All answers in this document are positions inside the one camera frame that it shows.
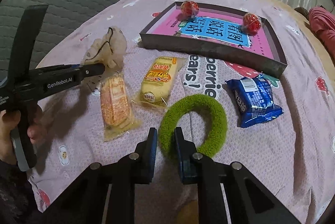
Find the person's left hand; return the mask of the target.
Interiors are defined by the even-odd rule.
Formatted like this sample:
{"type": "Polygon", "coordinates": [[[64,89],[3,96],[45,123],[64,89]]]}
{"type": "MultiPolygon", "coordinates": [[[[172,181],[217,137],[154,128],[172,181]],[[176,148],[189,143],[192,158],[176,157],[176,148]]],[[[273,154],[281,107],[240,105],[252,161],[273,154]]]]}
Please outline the person's left hand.
{"type": "MultiPolygon", "coordinates": [[[[30,126],[27,129],[27,135],[33,145],[41,143],[47,134],[47,129],[41,122],[43,111],[37,103],[30,104],[28,111],[30,126]]],[[[17,163],[10,132],[17,127],[20,119],[21,113],[19,111],[1,112],[1,161],[9,165],[17,163]]]]}

